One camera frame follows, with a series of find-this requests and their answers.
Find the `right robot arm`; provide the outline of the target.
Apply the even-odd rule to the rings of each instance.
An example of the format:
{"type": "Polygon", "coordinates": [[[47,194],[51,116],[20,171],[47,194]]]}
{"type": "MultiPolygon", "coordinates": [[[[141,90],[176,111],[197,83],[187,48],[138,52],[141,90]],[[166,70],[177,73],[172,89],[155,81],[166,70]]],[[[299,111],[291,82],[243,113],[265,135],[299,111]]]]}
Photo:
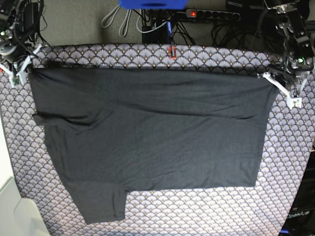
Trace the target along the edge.
{"type": "Polygon", "coordinates": [[[38,39],[42,0],[2,0],[0,2],[0,70],[8,76],[12,88],[24,85],[27,69],[42,48],[38,39]]]}

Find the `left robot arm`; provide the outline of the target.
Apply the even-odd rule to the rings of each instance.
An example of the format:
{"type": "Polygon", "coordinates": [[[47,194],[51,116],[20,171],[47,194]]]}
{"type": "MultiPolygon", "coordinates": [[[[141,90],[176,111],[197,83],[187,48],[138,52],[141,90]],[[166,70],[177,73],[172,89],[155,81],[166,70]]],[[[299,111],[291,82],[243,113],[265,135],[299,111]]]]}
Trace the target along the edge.
{"type": "Polygon", "coordinates": [[[306,24],[297,8],[296,0],[266,0],[257,30],[262,33],[263,17],[274,10],[282,16],[276,30],[283,33],[284,56],[278,64],[269,65],[269,71],[258,74],[277,87],[286,98],[289,109],[302,107],[301,93],[308,76],[315,70],[315,49],[306,30],[306,24]]]}

